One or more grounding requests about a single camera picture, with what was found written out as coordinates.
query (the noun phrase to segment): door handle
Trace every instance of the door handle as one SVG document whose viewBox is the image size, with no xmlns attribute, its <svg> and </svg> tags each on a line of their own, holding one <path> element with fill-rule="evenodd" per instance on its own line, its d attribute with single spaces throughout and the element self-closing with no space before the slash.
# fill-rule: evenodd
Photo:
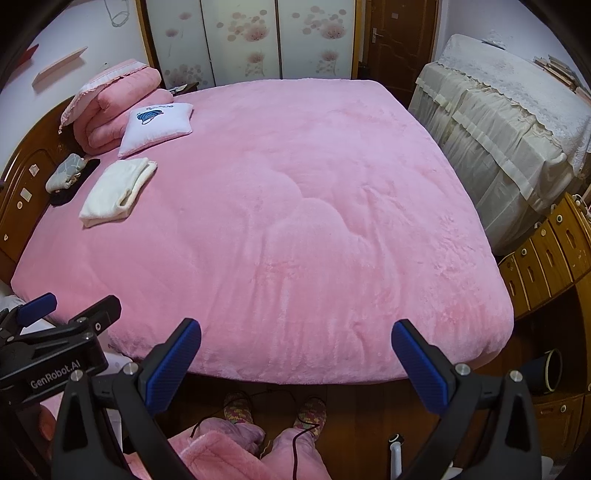
<svg viewBox="0 0 591 480">
<path fill-rule="evenodd" d="M 380 35 L 378 33 L 378 29 L 377 27 L 374 27 L 374 29 L 372 30 L 372 38 L 371 38 L 371 43 L 375 43 L 377 40 L 377 37 L 383 37 L 383 35 Z"/>
</svg>

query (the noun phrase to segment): blue gripper pad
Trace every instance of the blue gripper pad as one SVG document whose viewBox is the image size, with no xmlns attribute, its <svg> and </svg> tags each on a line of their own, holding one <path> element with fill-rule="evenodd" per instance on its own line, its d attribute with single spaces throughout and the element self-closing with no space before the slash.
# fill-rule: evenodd
<svg viewBox="0 0 591 480">
<path fill-rule="evenodd" d="M 18 308 L 17 323 L 21 327 L 28 327 L 37 320 L 40 320 L 55 311 L 56 308 L 56 296 L 53 293 L 46 293 Z"/>
<path fill-rule="evenodd" d="M 142 362 L 139 393 L 150 415 L 168 409 L 201 346 L 201 327 L 184 319 L 165 343 L 155 346 Z"/>
<path fill-rule="evenodd" d="M 394 323 L 392 348 L 425 408 L 443 415 L 455 392 L 453 365 L 439 348 L 425 341 L 409 320 Z"/>
</svg>

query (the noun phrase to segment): black wire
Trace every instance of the black wire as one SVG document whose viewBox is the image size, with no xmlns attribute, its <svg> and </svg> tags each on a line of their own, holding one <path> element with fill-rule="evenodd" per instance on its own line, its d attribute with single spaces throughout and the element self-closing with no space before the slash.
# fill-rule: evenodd
<svg viewBox="0 0 591 480">
<path fill-rule="evenodd" d="M 264 394 L 270 394 L 270 393 L 277 393 L 277 392 L 284 392 L 284 393 L 289 393 L 291 399 L 294 401 L 294 405 L 297 405 L 297 400 L 294 396 L 294 394 L 289 391 L 286 390 L 284 388 L 280 388 L 278 390 L 270 390 L 269 388 L 265 391 L 262 392 L 258 392 L 258 393 L 254 393 L 252 395 L 249 395 L 246 392 L 242 392 L 244 393 L 245 399 L 249 400 L 250 403 L 252 404 L 252 398 L 253 397 L 258 397 L 259 395 L 264 395 Z M 218 410 L 216 410 L 215 412 L 213 412 L 210 415 L 207 415 L 205 417 L 203 417 L 201 420 L 199 420 L 195 426 L 193 427 L 193 431 L 191 432 L 191 438 L 193 438 L 193 436 L 195 435 L 195 432 L 197 431 L 197 428 L 199 428 L 199 426 L 207 419 L 214 417 L 215 415 L 217 415 L 218 413 L 220 413 L 221 411 L 223 411 L 224 408 L 229 407 L 231 404 L 233 404 L 236 400 L 239 400 L 238 398 L 234 398 L 233 400 L 230 400 L 228 403 L 226 403 L 222 408 L 219 408 Z M 303 430 L 302 432 L 298 433 L 296 436 L 294 436 L 294 439 L 292 441 L 292 448 L 293 448 L 293 452 L 294 452 L 294 472 L 293 472 L 293 480 L 297 480 L 297 464 L 298 464 L 298 460 L 297 460 L 297 445 L 296 445 L 296 441 L 298 438 L 300 438 L 303 434 L 311 432 L 312 430 L 314 430 L 316 427 L 320 427 L 319 423 L 308 423 L 304 420 L 301 419 L 300 417 L 300 412 L 298 412 L 296 414 L 296 417 L 298 419 L 299 422 L 306 424 L 306 425 L 311 425 L 310 428 Z"/>
</svg>

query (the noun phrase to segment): wardrobe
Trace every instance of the wardrobe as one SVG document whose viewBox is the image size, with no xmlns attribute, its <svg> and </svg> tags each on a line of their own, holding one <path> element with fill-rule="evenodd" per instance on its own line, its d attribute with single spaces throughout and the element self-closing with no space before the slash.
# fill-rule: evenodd
<svg viewBox="0 0 591 480">
<path fill-rule="evenodd" d="M 361 0 L 140 0 L 167 88 L 356 74 Z"/>
</svg>

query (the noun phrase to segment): person's foot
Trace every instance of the person's foot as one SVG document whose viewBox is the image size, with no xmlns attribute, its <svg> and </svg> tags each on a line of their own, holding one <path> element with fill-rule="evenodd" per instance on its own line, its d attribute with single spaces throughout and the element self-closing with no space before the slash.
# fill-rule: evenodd
<svg viewBox="0 0 591 480">
<path fill-rule="evenodd" d="M 244 392 L 229 393 L 223 401 L 223 415 L 232 423 L 253 423 L 251 403 Z"/>
<path fill-rule="evenodd" d="M 297 414 L 294 427 L 297 429 L 310 430 L 314 441 L 318 440 L 320 432 L 326 424 L 326 404 L 319 398 L 309 398 Z"/>
</svg>

